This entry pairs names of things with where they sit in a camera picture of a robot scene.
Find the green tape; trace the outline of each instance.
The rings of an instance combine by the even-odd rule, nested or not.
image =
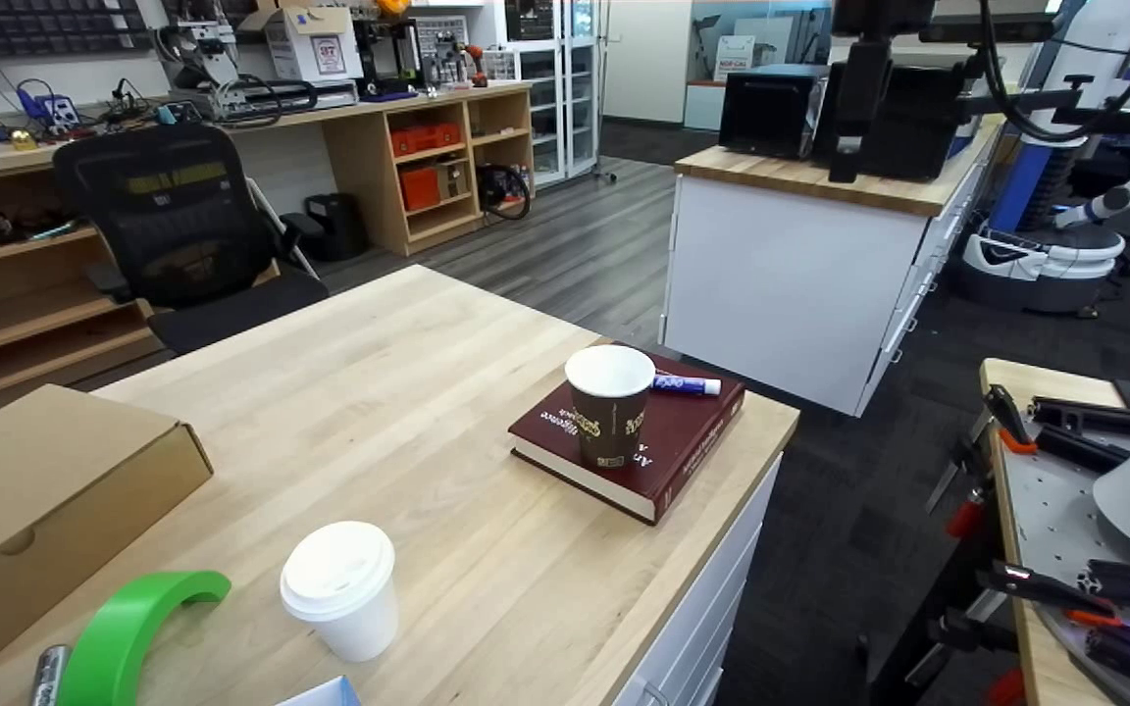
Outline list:
[[[120,583],[82,626],[53,706],[132,706],[142,663],[164,621],[196,599],[226,598],[225,574],[145,574]]]

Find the maroon book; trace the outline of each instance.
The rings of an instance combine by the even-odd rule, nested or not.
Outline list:
[[[656,362],[656,374],[719,378],[657,354],[648,357]],[[634,463],[616,470],[582,463],[571,391],[561,382],[546,400],[515,419],[515,455],[656,524],[744,400],[744,390],[732,378],[719,382],[719,396],[648,391]]]

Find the cardboard box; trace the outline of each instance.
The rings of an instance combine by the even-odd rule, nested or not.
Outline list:
[[[0,647],[209,477],[179,419],[69,390],[0,409]]]
[[[278,80],[338,88],[365,76],[348,7],[278,7],[263,41]]]

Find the black office chair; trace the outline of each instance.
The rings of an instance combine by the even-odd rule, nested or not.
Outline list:
[[[53,153],[53,173],[106,234],[125,293],[157,309],[149,326],[172,354],[331,293],[219,128],[74,143]]]

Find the cup lid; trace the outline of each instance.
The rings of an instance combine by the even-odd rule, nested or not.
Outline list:
[[[367,521],[334,521],[300,538],[281,574],[278,594],[289,617],[327,625],[365,608],[392,577],[397,551]]]
[[[566,362],[566,382],[588,396],[634,396],[650,390],[656,364],[629,345],[592,345]]]

